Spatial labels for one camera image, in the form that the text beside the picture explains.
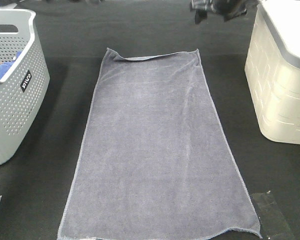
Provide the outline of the grey-blue towel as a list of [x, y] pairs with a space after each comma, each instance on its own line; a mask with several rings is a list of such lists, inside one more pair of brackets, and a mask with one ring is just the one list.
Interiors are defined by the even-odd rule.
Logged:
[[57, 238], [209, 240], [260, 228], [199, 51], [108, 49]]

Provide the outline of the blue towel in basket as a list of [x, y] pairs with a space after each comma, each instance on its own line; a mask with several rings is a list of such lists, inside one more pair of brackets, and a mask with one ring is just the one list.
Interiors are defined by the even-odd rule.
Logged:
[[14, 62], [17, 60], [20, 54], [21, 52], [18, 51], [11, 61], [0, 63], [0, 80], [6, 74], [6, 72], [11, 68], [11, 66], [14, 64]]

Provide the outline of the grey perforated laundry basket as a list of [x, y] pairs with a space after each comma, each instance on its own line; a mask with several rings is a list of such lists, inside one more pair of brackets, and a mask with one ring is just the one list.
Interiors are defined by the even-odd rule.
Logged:
[[0, 80], [0, 165], [16, 152], [43, 102], [50, 76], [35, 26], [36, 13], [0, 9], [0, 25], [16, 32], [0, 32], [0, 63], [17, 60]]

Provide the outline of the dark clothing at far edge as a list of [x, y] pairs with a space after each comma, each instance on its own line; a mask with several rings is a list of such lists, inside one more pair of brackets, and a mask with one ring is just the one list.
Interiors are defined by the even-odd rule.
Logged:
[[224, 21], [243, 16], [247, 13], [247, 1], [245, 0], [191, 0], [190, 11], [195, 12], [195, 24], [206, 20], [208, 13], [223, 17]]

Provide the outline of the white lidded storage bin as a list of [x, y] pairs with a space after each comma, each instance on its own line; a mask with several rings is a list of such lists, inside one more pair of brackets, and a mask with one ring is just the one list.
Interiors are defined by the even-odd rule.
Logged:
[[245, 73], [261, 133], [300, 145], [300, 0], [258, 4]]

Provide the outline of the black fabric table mat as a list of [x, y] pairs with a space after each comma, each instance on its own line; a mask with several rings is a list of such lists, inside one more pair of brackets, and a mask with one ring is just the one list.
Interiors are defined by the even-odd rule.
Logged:
[[53, 240], [79, 155], [106, 49], [124, 57], [199, 50], [227, 141], [249, 193], [270, 191], [300, 240], [300, 145], [265, 138], [244, 66], [256, 14], [200, 24], [188, 0], [23, 0], [35, 23], [50, 83], [11, 160], [0, 166], [0, 240]]

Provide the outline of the clear tape strip right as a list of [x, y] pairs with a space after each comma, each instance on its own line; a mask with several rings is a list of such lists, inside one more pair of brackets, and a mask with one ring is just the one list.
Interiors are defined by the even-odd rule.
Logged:
[[271, 191], [251, 194], [266, 240], [295, 240], [295, 236]]

